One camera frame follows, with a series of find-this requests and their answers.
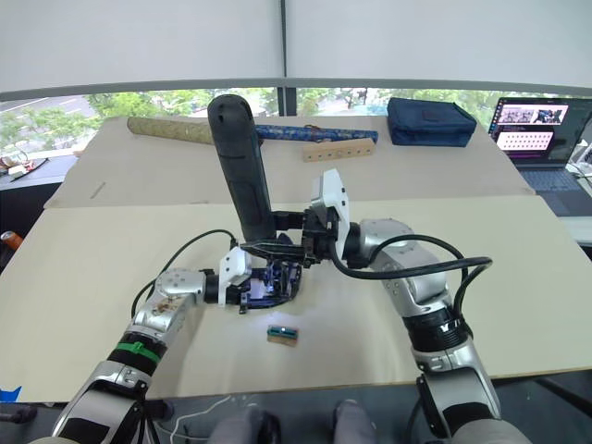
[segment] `wooden block with holes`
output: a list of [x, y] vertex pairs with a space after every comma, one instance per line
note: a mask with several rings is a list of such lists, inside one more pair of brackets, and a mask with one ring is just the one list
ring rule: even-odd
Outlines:
[[374, 141], [368, 139], [351, 139], [349, 141], [308, 143], [304, 145], [304, 162], [322, 162], [324, 160], [359, 157], [374, 152]]

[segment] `beige table surface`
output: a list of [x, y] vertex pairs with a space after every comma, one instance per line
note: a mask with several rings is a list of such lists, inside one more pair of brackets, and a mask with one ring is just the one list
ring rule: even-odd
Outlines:
[[[46, 208], [230, 203], [214, 146], [135, 135], [126, 121], [106, 121]], [[386, 117], [257, 117], [256, 122], [379, 133], [373, 155], [314, 163], [302, 160], [306, 142], [265, 141], [272, 202], [307, 202], [312, 180], [333, 167], [355, 201], [534, 194], [479, 125], [469, 144], [459, 148], [393, 145]]]
[[[302, 209], [302, 204], [275, 205]], [[392, 216], [494, 265], [464, 310], [488, 372], [519, 376], [592, 366], [592, 265], [536, 196], [353, 202], [351, 219]], [[145, 282], [191, 236], [239, 231], [227, 204], [46, 210], [0, 276], [0, 388], [21, 401], [67, 401], [117, 344]], [[211, 236], [176, 262], [213, 267], [228, 247]], [[444, 253], [435, 250], [442, 259]], [[448, 273], [450, 287], [458, 273]], [[330, 264], [307, 270], [296, 301], [239, 315], [194, 311], [154, 375], [151, 397], [409, 383], [418, 375], [401, 320], [379, 282]], [[269, 324], [297, 327], [291, 348]]]

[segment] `robotic hand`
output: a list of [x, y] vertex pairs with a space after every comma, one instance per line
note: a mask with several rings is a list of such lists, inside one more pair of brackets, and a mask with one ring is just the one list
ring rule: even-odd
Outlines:
[[[351, 278], [382, 280], [408, 330], [412, 355], [422, 372], [417, 387], [434, 435], [457, 444], [529, 443], [500, 419], [500, 403], [462, 316], [466, 287], [491, 260], [464, 258], [446, 242], [416, 235], [392, 219], [351, 223], [348, 196], [337, 170], [325, 172], [315, 182], [308, 209], [272, 212], [248, 104], [238, 96], [219, 96], [208, 106], [208, 118], [245, 243], [221, 259], [219, 276], [185, 269], [162, 273], [119, 344], [58, 418], [53, 438], [35, 443], [125, 443], [143, 434], [143, 398], [187, 310], [203, 302], [239, 303], [242, 313], [257, 308], [249, 292], [251, 255], [268, 263], [254, 273], [271, 288], [272, 302], [264, 298], [259, 305], [264, 307], [291, 299], [302, 266], [326, 259]], [[293, 228], [302, 231], [300, 244], [285, 235], [277, 237], [278, 230]], [[457, 259], [440, 263], [418, 241], [435, 243]], [[469, 266], [475, 266], [471, 273]], [[359, 270], [365, 267], [373, 271]], [[462, 270], [462, 284], [453, 300], [444, 272], [454, 269]], [[152, 422], [145, 423], [154, 438]]]

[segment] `roller shade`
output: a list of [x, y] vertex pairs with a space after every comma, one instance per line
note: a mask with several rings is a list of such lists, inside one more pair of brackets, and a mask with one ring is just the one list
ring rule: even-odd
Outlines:
[[0, 93], [282, 75], [275, 0], [0, 0]]
[[589, 0], [286, 0], [289, 78], [592, 88]]

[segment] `black foam grip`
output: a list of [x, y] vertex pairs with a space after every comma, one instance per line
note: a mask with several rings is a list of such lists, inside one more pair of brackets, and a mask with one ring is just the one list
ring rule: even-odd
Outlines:
[[220, 95], [207, 107], [207, 116], [244, 239], [274, 239], [276, 227], [249, 104], [238, 95]]

